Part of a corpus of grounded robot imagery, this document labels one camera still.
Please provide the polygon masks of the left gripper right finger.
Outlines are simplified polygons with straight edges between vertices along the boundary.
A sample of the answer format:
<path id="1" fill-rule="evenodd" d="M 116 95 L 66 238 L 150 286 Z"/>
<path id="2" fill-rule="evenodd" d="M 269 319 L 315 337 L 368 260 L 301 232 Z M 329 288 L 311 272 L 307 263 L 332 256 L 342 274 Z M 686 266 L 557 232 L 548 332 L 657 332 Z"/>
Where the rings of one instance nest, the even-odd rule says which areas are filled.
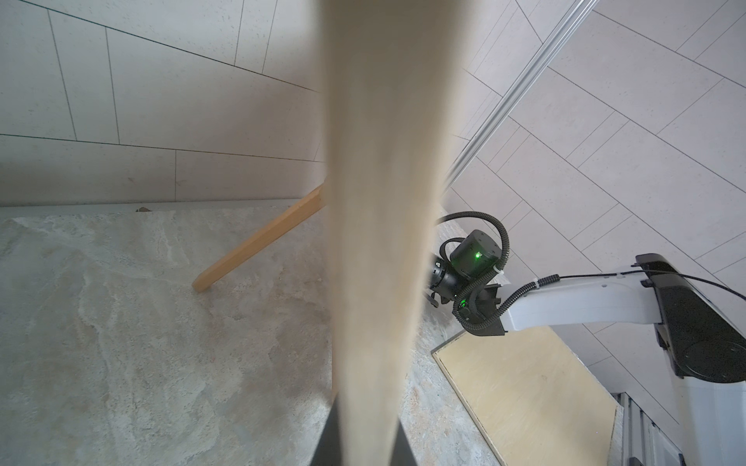
<path id="1" fill-rule="evenodd" d="M 402 423 L 398 423 L 394 441 L 394 466 L 417 466 L 417 460 L 410 447 Z"/>

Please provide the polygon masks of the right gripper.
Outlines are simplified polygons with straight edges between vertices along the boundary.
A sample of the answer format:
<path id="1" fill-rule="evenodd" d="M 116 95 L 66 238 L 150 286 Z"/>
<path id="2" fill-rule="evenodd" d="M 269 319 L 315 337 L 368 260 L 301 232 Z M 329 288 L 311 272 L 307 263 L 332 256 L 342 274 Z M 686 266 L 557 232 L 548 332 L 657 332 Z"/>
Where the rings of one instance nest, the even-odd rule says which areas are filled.
<path id="1" fill-rule="evenodd" d="M 452 314 L 472 335 L 503 336 L 505 329 L 499 320 L 485 324 L 501 303 L 497 296 L 500 285 L 482 279 L 501 256 L 497 242 L 479 229 L 444 241 L 433 258 L 427 300 L 433 306 L 452 304 Z"/>

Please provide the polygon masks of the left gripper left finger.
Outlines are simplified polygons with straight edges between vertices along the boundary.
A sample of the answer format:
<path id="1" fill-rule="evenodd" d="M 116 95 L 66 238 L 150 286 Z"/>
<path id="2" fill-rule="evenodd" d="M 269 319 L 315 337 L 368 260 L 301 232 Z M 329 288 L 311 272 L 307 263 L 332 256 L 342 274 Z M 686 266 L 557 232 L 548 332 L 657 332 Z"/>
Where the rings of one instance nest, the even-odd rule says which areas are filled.
<path id="1" fill-rule="evenodd" d="M 341 466 L 338 400 L 334 398 L 310 466 Z"/>

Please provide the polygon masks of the plywood board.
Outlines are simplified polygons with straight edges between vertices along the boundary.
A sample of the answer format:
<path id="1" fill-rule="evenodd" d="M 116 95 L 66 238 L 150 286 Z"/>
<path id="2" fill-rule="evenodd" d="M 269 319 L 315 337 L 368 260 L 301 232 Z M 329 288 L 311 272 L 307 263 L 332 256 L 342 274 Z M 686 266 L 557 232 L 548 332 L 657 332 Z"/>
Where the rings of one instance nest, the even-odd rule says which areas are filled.
<path id="1" fill-rule="evenodd" d="M 432 355 L 500 464 L 607 464 L 619 404 L 551 328 L 462 332 Z"/>
<path id="2" fill-rule="evenodd" d="M 449 159 L 467 1 L 324 1 L 332 364 L 342 461 L 392 459 Z"/>

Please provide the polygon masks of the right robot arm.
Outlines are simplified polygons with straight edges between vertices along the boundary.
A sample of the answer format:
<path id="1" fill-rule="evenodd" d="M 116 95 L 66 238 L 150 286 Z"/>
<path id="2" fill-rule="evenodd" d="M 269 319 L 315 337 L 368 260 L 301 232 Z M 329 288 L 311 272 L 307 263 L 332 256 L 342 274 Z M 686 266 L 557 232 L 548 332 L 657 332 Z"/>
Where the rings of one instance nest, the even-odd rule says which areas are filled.
<path id="1" fill-rule="evenodd" d="M 650 324 L 669 362 L 683 417 L 687 465 L 745 462 L 745 336 L 696 287 L 659 254 L 639 254 L 629 270 L 550 275 L 500 298 L 510 256 L 507 229 L 496 217 L 462 211 L 441 217 L 481 219 L 499 237 L 481 230 L 456 237 L 456 250 L 433 258 L 427 299 L 451 304 L 462 328 L 478 337 L 528 328 L 626 322 Z"/>

